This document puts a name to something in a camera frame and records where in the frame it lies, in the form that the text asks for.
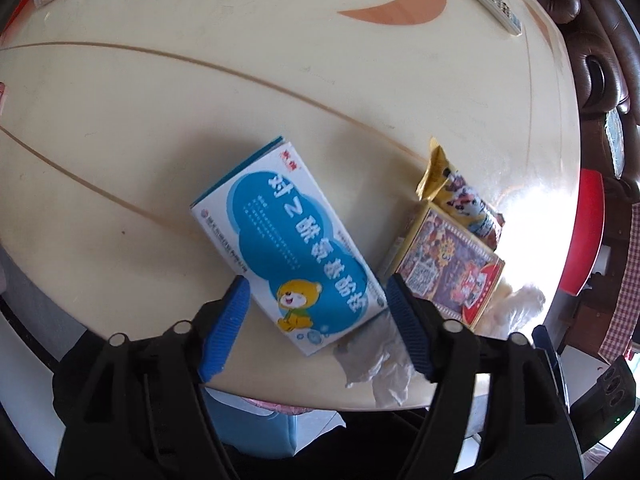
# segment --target red and white checkered tablecloth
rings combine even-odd
[[[640,203],[631,206],[631,237],[626,257],[625,275],[618,295],[616,309],[611,318],[598,354],[612,363],[626,352],[640,316]]]

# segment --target table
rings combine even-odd
[[[91,330],[154,336],[230,283],[189,204],[253,150],[292,140],[375,269],[434,135],[506,217],[498,294],[534,283],[549,305],[574,223],[577,103],[554,24],[535,0],[506,1],[520,37],[475,0],[31,8],[0,50],[0,240]],[[374,407],[369,384],[345,389],[331,348],[303,357],[255,306],[210,386]],[[476,394],[487,387],[479,376]],[[405,406],[433,392],[415,378]]]

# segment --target cartoon bear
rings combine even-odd
[[[308,312],[310,306],[318,301],[322,285],[307,280],[290,280],[280,286],[276,293],[278,306],[287,311],[278,320],[278,326],[284,332],[297,328],[311,328],[314,324]]]

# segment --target red stool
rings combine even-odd
[[[604,231],[604,185],[602,175],[593,170],[580,170],[578,207],[574,234],[571,236],[558,288],[577,296],[587,282],[600,250]]]

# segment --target metal bolt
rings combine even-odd
[[[462,332],[462,323],[460,323],[459,321],[456,321],[455,319],[447,319],[442,326],[444,327],[444,330],[446,330],[447,332],[453,332],[458,333],[458,332]]]
[[[174,325],[174,332],[177,334],[186,334],[191,330],[191,321],[179,321]]]
[[[529,340],[527,339],[527,336],[521,334],[520,332],[514,332],[509,336],[509,338],[514,343],[516,343],[516,345],[519,345],[519,346],[525,346],[529,344]]]
[[[127,340],[127,336],[125,336],[124,334],[121,333],[117,333],[117,334],[113,334],[110,338],[109,338],[109,344],[111,346],[120,346],[121,344],[123,344],[125,341]]]

